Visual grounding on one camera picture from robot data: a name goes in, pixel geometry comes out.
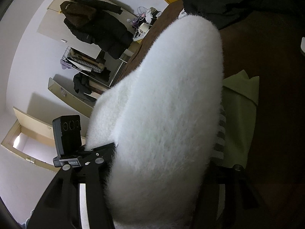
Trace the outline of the zebra striped garment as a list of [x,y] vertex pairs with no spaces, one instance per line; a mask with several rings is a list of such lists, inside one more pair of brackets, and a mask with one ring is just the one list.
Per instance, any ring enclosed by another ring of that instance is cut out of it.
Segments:
[[221,166],[224,160],[224,147],[225,147],[225,130],[226,114],[223,105],[220,108],[220,117],[218,123],[218,132],[216,141],[211,154],[211,161],[218,166]]

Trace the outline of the metal clothes rack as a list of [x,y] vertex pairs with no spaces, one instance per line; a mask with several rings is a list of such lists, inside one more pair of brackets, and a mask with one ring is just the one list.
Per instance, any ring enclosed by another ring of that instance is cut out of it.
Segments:
[[60,60],[63,69],[74,69],[78,72],[73,78],[75,92],[82,93],[90,101],[95,101],[102,93],[114,86],[129,60],[123,54],[115,60],[104,51],[98,57],[92,57],[68,47]]

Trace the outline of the white fuzzy cardigan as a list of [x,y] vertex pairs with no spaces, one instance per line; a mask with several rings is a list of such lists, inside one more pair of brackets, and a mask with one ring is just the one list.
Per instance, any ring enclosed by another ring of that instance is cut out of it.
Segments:
[[187,15],[97,100],[86,149],[115,144],[105,198],[117,228],[186,227],[217,138],[222,80],[219,31]]

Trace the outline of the light green garment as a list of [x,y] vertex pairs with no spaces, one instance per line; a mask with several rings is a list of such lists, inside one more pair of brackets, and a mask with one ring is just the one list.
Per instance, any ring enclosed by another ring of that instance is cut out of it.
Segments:
[[225,111],[223,166],[246,168],[254,135],[258,107],[259,77],[245,70],[223,80],[222,105]]

